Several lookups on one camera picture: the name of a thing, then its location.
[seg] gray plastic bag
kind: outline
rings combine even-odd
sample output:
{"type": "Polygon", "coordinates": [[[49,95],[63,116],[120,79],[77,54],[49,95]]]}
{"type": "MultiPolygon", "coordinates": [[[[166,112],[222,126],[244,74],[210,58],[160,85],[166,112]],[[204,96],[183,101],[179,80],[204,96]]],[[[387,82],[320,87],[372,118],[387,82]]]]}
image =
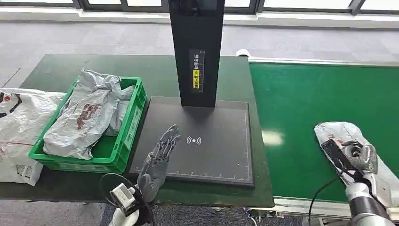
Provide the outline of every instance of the gray plastic bag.
{"type": "Polygon", "coordinates": [[[91,149],[110,125],[121,97],[120,78],[83,68],[57,121],[44,135],[43,151],[89,160],[91,149]]]}

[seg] black vertical post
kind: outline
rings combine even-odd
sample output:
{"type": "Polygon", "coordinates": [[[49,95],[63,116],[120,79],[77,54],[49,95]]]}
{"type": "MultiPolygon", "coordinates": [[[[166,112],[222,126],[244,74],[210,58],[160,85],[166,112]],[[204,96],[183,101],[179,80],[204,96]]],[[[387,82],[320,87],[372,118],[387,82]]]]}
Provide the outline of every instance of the black vertical post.
{"type": "Polygon", "coordinates": [[[224,0],[169,0],[182,106],[215,107],[224,0]]]}

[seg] gray glove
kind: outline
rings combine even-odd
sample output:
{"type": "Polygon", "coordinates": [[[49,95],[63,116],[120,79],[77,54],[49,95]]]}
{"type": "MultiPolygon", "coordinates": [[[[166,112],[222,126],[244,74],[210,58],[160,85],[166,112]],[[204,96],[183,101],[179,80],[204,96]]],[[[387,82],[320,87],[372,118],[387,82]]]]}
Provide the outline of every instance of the gray glove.
{"type": "Polygon", "coordinates": [[[164,184],[169,158],[179,139],[179,128],[176,125],[171,126],[145,158],[137,184],[146,202],[154,200],[164,184]]]}

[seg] white plastic bag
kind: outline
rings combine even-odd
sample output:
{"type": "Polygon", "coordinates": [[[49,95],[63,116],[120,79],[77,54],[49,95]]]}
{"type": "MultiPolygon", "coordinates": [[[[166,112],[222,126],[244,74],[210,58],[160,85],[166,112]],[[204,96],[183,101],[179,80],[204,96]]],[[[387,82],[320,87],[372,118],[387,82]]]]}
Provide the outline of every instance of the white plastic bag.
{"type": "MultiPolygon", "coordinates": [[[[341,144],[355,140],[362,144],[369,144],[369,142],[363,137],[360,129],[352,123],[345,121],[333,121],[320,123],[314,128],[317,139],[320,145],[329,139],[333,139],[337,145],[342,148],[341,144]]],[[[399,206],[399,179],[392,173],[392,171],[385,165],[380,156],[378,156],[378,173],[380,179],[390,185],[392,207],[399,206]]],[[[353,178],[346,174],[342,174],[344,179],[342,180],[345,185],[349,185],[354,182],[353,178]]]]}
{"type": "Polygon", "coordinates": [[[122,90],[118,107],[115,113],[112,115],[110,126],[105,132],[107,136],[116,137],[118,135],[134,90],[134,86],[129,86],[126,89],[122,90]]]}
{"type": "Polygon", "coordinates": [[[62,114],[44,136],[43,151],[89,160],[121,96],[120,78],[85,68],[62,114]]]}
{"type": "Polygon", "coordinates": [[[35,186],[43,165],[28,157],[65,93],[0,89],[0,181],[35,186]]]}

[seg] black device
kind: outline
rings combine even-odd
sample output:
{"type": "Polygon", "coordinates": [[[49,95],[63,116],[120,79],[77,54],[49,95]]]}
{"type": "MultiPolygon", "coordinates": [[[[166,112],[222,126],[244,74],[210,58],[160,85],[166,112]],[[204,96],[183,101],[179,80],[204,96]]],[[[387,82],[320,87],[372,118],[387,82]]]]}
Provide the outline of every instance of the black device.
{"type": "Polygon", "coordinates": [[[215,107],[224,0],[169,0],[182,106],[215,107]]]}
{"type": "Polygon", "coordinates": [[[169,10],[180,98],[151,97],[129,172],[176,124],[167,178],[253,188],[248,103],[216,100],[224,0],[169,0],[169,10]]]}
{"type": "Polygon", "coordinates": [[[183,107],[178,97],[151,97],[130,173],[140,173],[170,124],[179,126],[181,141],[167,178],[254,187],[248,103],[218,100],[215,108],[183,107]]]}

